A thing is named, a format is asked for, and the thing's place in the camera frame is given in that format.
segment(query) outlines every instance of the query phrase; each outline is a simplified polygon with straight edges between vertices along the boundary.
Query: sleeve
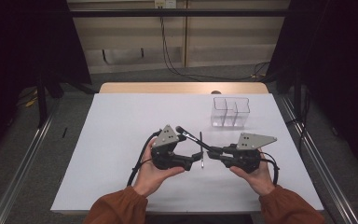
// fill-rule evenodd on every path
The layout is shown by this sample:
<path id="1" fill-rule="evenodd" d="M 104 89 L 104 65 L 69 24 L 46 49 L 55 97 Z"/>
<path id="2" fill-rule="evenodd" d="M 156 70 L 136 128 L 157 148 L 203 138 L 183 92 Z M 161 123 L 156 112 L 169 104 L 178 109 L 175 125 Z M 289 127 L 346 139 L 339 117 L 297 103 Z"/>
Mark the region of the sleeve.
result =
<path id="1" fill-rule="evenodd" d="M 83 224 L 145 224 L 147 199 L 132 187 L 104 195 L 89 210 Z"/>
<path id="2" fill-rule="evenodd" d="M 267 224 L 324 223 L 324 217 L 303 198 L 281 186 L 259 200 Z"/>

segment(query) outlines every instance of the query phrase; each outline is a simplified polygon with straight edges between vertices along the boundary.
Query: hand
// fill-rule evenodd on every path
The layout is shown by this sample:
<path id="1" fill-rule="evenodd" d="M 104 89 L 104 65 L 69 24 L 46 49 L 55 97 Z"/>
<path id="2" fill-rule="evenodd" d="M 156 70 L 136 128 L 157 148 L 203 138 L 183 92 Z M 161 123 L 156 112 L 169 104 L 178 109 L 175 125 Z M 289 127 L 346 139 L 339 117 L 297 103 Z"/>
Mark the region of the hand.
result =
<path id="1" fill-rule="evenodd" d="M 168 177 L 178 175 L 185 171 L 183 167 L 173 167 L 168 170 L 159 170 L 151 161 L 151 147 L 156 139 L 152 139 L 146 147 L 142 162 L 145 162 L 139 170 L 133 189 L 145 197 L 154 193 L 162 182 Z"/>
<path id="2" fill-rule="evenodd" d="M 229 170 L 237 176 L 245 179 L 251 188 L 260 196 L 267 195 L 275 189 L 271 176 L 269 175 L 269 166 L 266 161 L 261 161 L 258 169 L 250 174 L 247 174 L 241 168 L 236 166 L 231 166 Z"/>

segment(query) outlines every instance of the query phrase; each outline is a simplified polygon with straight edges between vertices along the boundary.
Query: table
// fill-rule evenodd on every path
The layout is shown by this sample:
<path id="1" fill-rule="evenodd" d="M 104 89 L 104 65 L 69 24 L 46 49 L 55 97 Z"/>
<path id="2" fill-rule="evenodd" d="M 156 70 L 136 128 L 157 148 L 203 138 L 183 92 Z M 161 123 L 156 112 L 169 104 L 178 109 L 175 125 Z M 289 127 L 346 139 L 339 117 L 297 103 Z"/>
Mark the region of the table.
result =
<path id="1" fill-rule="evenodd" d="M 167 93 L 180 90 L 190 93 Z M 145 140 L 166 124 L 181 125 L 191 133 L 202 131 L 204 142 L 217 147 L 236 143 L 244 131 L 278 137 L 277 142 L 263 147 L 281 168 L 278 183 L 297 192 L 315 209 L 323 210 L 279 109 L 272 95 L 266 93 L 264 84 L 109 83 L 104 84 L 101 91 L 164 93 L 95 95 L 51 207 L 53 212 L 87 213 L 102 195 L 125 188 Z M 249 98 L 251 114 L 245 130 L 211 126 L 209 117 L 212 100 L 216 97 L 209 94 L 211 91 L 238 91 L 242 94 L 218 96 Z M 178 144 L 175 153 L 190 156 L 197 150 L 200 150 L 198 145 L 185 141 Z M 149 214 L 243 214 L 260 210 L 258 196 L 244 180 L 237 178 L 220 161 L 205 156 L 204 164 L 202 169 L 200 162 L 195 162 L 189 172 L 167 179 L 149 196 L 146 211 Z"/>

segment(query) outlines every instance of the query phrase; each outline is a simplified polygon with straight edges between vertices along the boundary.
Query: black curtain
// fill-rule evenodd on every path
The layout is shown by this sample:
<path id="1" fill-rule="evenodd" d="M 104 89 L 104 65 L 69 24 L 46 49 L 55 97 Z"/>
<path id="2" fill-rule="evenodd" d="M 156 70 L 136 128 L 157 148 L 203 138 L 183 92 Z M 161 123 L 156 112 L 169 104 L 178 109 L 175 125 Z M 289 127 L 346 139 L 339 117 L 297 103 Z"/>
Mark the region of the black curtain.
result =
<path id="1" fill-rule="evenodd" d="M 0 0 L 0 137 L 21 90 L 54 74 L 90 83 L 90 74 L 65 0 Z"/>
<path id="2" fill-rule="evenodd" d="M 302 72 L 324 13 L 325 2 L 326 0 L 290 1 L 288 9 L 309 13 L 284 18 L 267 71 L 267 80 L 277 81 L 279 93 L 288 92 L 295 84 L 296 76 Z"/>
<path id="3" fill-rule="evenodd" d="M 358 159 L 358 1 L 330 1 L 304 73 L 312 98 Z"/>

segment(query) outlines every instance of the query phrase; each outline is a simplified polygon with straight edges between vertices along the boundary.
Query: clear plastic container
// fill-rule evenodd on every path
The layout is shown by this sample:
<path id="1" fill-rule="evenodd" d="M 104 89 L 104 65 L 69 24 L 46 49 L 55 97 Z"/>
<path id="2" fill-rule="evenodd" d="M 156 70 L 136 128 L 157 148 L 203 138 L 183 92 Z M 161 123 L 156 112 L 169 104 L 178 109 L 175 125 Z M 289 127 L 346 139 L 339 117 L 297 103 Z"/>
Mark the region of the clear plastic container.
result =
<path id="1" fill-rule="evenodd" d="M 214 127 L 243 127 L 249 113 L 248 98 L 215 97 L 211 123 Z"/>

